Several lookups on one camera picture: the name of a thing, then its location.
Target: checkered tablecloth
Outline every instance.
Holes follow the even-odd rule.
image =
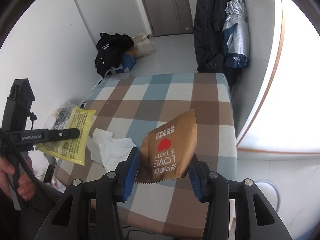
[[[228,84],[223,74],[164,74],[117,80],[107,77],[89,95],[86,109],[96,110],[90,131],[130,137],[140,147],[145,135],[177,115],[194,109],[198,141],[196,155],[212,171],[236,178],[236,137]],[[74,179],[99,179],[105,169],[90,159],[85,166],[59,160],[56,177],[69,185]],[[119,203],[120,220],[163,235],[201,239],[207,203],[195,198],[188,175],[156,184],[135,184],[126,203]]]

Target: crumpled napkin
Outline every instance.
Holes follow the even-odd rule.
[[[91,160],[100,163],[106,172],[114,171],[119,162],[126,161],[132,148],[136,147],[131,138],[114,139],[113,132],[96,128],[92,139],[88,136],[87,147]]]

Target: door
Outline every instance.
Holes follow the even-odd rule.
[[[188,0],[144,0],[154,36],[192,33]]]

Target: red heart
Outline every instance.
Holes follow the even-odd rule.
[[[163,138],[162,141],[158,145],[158,151],[161,152],[163,150],[166,150],[170,146],[171,146],[171,141],[167,138]]]

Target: human hand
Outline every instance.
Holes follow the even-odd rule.
[[[28,164],[31,171],[33,172],[32,161],[29,156],[26,159],[26,163]],[[0,188],[2,189],[4,194],[11,200],[12,200],[12,196],[10,193],[9,183],[8,183],[6,174],[14,175],[14,173],[15,173],[14,166],[5,157],[0,157]],[[30,200],[36,192],[36,187],[25,172],[20,175],[18,183],[19,183],[19,188],[18,188],[19,195],[25,201]]]

